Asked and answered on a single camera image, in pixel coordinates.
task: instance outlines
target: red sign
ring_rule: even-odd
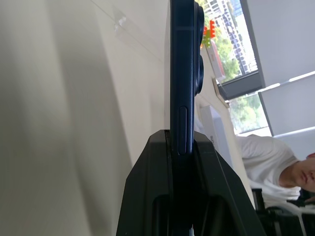
[[[215,37],[215,22],[213,20],[211,20],[209,25],[210,25],[210,30],[208,30],[208,28],[205,27],[203,30],[203,35],[205,36],[207,34],[207,32],[209,31],[210,32],[210,38],[214,38]]]

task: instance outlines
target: black plastic mount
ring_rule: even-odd
[[[149,138],[126,180],[116,236],[190,236],[192,228],[195,236],[265,236],[241,180],[206,136],[194,133],[188,161],[176,183],[182,170],[172,165],[169,131]]]

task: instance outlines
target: window frame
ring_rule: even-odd
[[[259,59],[255,35],[252,28],[251,15],[248,8],[247,0],[240,0],[240,3],[247,25],[247,30],[250,36],[252,49],[255,55],[257,70],[219,85],[218,86],[219,92],[221,96],[224,98],[224,100],[231,100],[233,98],[237,98],[245,94],[249,94],[260,89],[264,89],[266,87],[261,69],[261,63]]]

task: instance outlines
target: phone side button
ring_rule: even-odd
[[[178,153],[180,155],[186,154],[186,143],[187,143],[187,108],[182,106],[179,108],[178,117]]]

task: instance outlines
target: glass window pane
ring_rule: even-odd
[[[258,94],[241,96],[229,101],[235,134],[268,127]]]
[[[240,0],[196,0],[205,11],[205,27],[215,22],[215,42],[220,56],[225,79],[224,83],[257,70],[250,36],[245,22]],[[209,44],[210,32],[203,42]]]

